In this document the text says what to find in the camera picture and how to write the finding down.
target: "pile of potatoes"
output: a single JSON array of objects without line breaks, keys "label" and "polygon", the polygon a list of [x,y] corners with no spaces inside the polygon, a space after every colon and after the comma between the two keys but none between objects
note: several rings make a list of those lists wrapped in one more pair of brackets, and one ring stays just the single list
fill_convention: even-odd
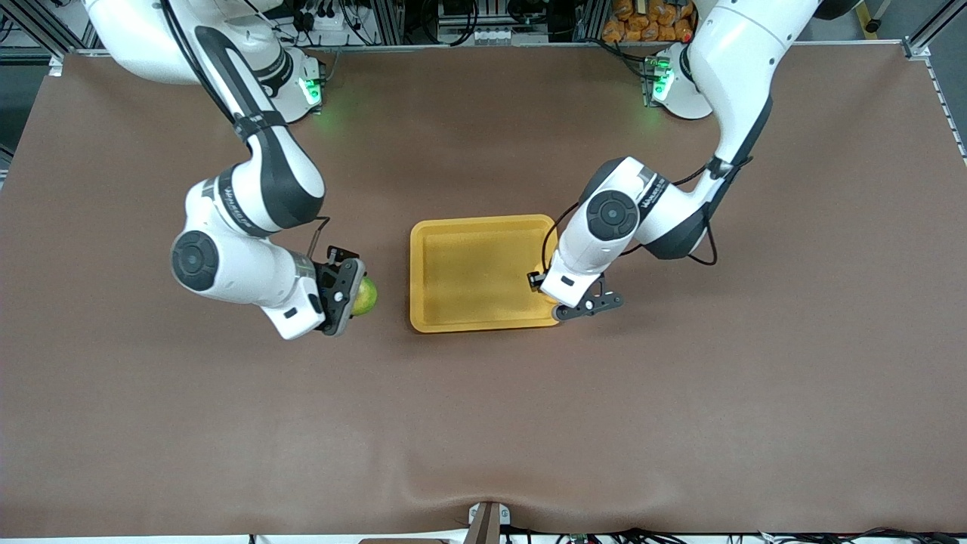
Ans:
[{"label": "pile of potatoes", "polygon": [[614,16],[604,24],[606,42],[691,42],[697,13],[690,0],[685,6],[648,0],[648,13],[635,10],[633,0],[613,0]]}]

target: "yellow tray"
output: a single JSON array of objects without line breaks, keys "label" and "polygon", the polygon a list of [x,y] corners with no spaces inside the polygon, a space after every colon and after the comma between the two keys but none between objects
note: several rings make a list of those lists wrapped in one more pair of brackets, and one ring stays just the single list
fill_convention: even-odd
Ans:
[{"label": "yellow tray", "polygon": [[[554,301],[533,292],[554,221],[517,215],[422,221],[410,232],[410,322],[420,332],[546,327]],[[557,232],[547,241],[548,257]]]}]

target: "green ball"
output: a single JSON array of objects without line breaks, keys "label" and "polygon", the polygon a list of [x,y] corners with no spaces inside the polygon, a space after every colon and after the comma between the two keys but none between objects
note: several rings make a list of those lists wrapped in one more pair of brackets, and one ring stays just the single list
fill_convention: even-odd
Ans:
[{"label": "green ball", "polygon": [[369,276],[364,276],[360,282],[360,289],[356,293],[356,301],[353,302],[353,316],[361,316],[369,313],[373,306],[376,306],[376,284]]}]

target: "black strap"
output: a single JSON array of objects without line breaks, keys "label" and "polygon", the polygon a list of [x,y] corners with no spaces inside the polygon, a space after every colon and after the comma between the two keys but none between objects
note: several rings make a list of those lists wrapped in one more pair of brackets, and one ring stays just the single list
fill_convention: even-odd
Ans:
[{"label": "black strap", "polygon": [[668,189],[668,179],[662,175],[655,174],[655,181],[652,186],[648,188],[645,196],[638,201],[638,224],[641,225],[648,214],[652,213],[655,208],[655,204],[664,194],[665,189]]},{"label": "black strap", "polygon": [[258,134],[271,127],[284,127],[286,126],[285,119],[282,118],[282,114],[277,111],[259,111],[254,115],[248,117],[240,117],[236,114],[235,124],[232,125],[232,129],[235,131],[235,136],[239,139],[245,141],[249,139],[252,135]]}]

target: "brown table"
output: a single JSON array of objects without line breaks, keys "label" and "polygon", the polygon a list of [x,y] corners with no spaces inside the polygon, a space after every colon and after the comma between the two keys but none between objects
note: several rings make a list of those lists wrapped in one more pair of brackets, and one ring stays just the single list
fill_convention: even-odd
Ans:
[{"label": "brown table", "polygon": [[293,130],[381,298],[285,342],[168,270],[188,187],[246,157],[201,89],[44,82],[0,197],[0,534],[445,529],[479,499],[555,531],[967,529],[967,170],[899,46],[794,47],[720,264],[622,258],[623,309],[540,330],[411,330],[410,228],[556,216],[624,155],[684,176],[715,121],[590,48],[345,54],[327,93]]}]

